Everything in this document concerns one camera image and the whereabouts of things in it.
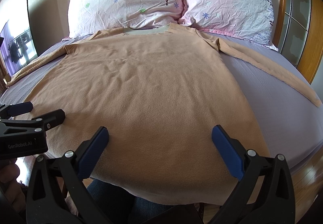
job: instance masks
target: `neckline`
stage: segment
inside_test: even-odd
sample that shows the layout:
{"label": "neckline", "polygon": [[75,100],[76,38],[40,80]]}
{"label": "neckline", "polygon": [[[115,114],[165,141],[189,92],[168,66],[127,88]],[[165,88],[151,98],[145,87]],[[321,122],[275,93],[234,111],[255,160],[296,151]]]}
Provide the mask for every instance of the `neckline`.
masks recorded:
{"label": "neckline", "polygon": [[196,31],[197,31],[195,28],[190,28],[190,27],[187,27],[187,26],[184,26],[184,25],[180,25],[180,24],[175,24],[175,23],[169,23],[168,25],[163,26],[163,27],[159,27],[159,28],[155,28],[155,29],[147,29],[147,30],[135,30],[135,29],[131,29],[129,27],[119,27],[119,28],[116,28],[116,31],[118,31],[119,33],[122,33],[122,34],[129,34],[129,33],[124,32],[125,30],[126,31],[128,30],[130,32],[133,32],[130,35],[134,34],[135,32],[136,32],[136,35],[140,35],[140,34],[143,35],[144,33],[141,33],[140,31],[148,31],[149,32],[151,30],[154,30],[158,34],[159,31],[160,31],[159,30],[160,28],[166,28],[166,27],[168,27],[168,29],[167,30],[164,30],[160,34],[163,34],[163,33],[166,33],[166,32],[171,32],[171,31],[175,31],[175,30],[181,30],[181,31],[186,31],[186,32],[190,32],[190,33],[196,33]]}
{"label": "neckline", "polygon": [[163,34],[165,32],[168,32],[169,29],[171,29],[171,24],[154,28],[154,29],[144,29],[144,30],[135,30],[130,27],[123,27],[122,33],[123,34],[129,34],[129,35],[150,35],[150,34]]}

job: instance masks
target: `jeans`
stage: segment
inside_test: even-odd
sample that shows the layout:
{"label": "jeans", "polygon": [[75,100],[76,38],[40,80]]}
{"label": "jeans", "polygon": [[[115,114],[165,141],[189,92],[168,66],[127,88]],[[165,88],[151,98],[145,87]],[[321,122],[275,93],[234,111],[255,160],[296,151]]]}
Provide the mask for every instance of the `jeans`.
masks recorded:
{"label": "jeans", "polygon": [[93,180],[88,192],[114,224],[141,224],[173,206],[135,197],[121,187]]}

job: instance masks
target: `hanging clothes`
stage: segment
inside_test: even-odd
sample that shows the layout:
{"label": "hanging clothes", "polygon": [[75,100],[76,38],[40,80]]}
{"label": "hanging clothes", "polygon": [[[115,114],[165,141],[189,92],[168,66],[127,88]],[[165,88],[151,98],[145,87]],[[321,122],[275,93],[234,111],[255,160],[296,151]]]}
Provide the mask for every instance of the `hanging clothes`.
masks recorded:
{"label": "hanging clothes", "polygon": [[13,76],[16,72],[19,71],[21,68],[21,65],[19,62],[14,63],[11,61],[11,54],[9,50],[9,44],[11,44],[14,40],[13,35],[10,32],[8,23],[4,25],[4,28],[2,29],[0,36],[4,38],[2,46],[1,46],[1,54],[5,63],[5,67],[10,74],[10,76]]}
{"label": "hanging clothes", "polygon": [[18,47],[15,42],[12,42],[8,45],[8,50],[10,52],[10,58],[11,62],[14,62],[15,64],[18,63],[19,59],[22,57],[19,53]]}
{"label": "hanging clothes", "polygon": [[23,33],[20,37],[25,42],[25,44],[27,44],[31,40],[27,32]]}
{"label": "hanging clothes", "polygon": [[28,47],[26,46],[25,37],[19,36],[17,38],[17,43],[19,45],[21,53],[23,54],[23,56],[24,56],[24,58],[26,60],[26,63],[29,64],[30,60],[29,60],[29,57],[28,57],[28,54],[27,54]]}

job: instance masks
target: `purple curtain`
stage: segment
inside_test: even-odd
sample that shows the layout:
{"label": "purple curtain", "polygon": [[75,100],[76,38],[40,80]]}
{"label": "purple curtain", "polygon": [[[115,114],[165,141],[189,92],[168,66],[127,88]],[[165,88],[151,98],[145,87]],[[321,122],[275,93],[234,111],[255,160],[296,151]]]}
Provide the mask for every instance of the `purple curtain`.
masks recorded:
{"label": "purple curtain", "polygon": [[20,65],[19,65],[19,62],[17,62],[16,64],[14,62],[11,62],[11,56],[8,50],[8,44],[14,37],[10,33],[8,23],[4,25],[4,28],[2,29],[0,36],[4,38],[1,46],[1,54],[5,63],[5,67],[7,68],[10,76],[13,76],[20,69]]}

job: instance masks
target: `bed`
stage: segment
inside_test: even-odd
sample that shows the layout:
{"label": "bed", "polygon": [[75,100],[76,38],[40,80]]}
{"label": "bed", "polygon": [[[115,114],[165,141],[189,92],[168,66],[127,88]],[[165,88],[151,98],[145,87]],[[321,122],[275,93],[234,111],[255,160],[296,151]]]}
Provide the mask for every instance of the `bed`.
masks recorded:
{"label": "bed", "polygon": [[[277,3],[278,9],[281,7],[280,4],[281,2]],[[275,21],[277,26],[274,36],[277,32],[279,33],[277,30],[282,25],[282,22],[279,20],[279,14]],[[247,40],[214,33],[212,35],[257,51],[307,83],[299,71],[274,50]],[[64,45],[75,43],[87,37],[89,35],[59,42],[46,50],[42,56],[54,52]],[[1,102],[6,104],[22,102],[44,75],[59,64],[63,58],[64,56],[56,58],[10,86],[2,95]],[[308,189],[310,189],[310,198],[312,198],[322,183],[322,180],[318,175],[315,176],[315,174],[316,172],[321,172],[323,106],[315,107],[293,88],[249,63],[223,53],[221,53],[221,58],[247,98],[256,116],[270,155],[275,156],[278,153],[285,155],[293,175],[294,189],[299,195],[299,199],[305,197],[308,199],[309,196],[305,196],[308,195]],[[53,156],[50,150],[47,155],[49,157]],[[304,206],[301,200],[298,200],[298,195],[296,195],[296,220],[310,206],[310,203]]]}

